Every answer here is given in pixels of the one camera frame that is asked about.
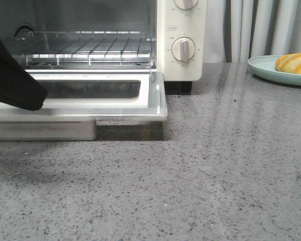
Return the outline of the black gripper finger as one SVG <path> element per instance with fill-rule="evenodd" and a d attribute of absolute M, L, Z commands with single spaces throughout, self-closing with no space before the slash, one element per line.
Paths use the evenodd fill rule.
<path fill-rule="evenodd" d="M 0 102 L 39 110 L 47 95 L 48 91 L 18 64 L 0 39 Z"/>

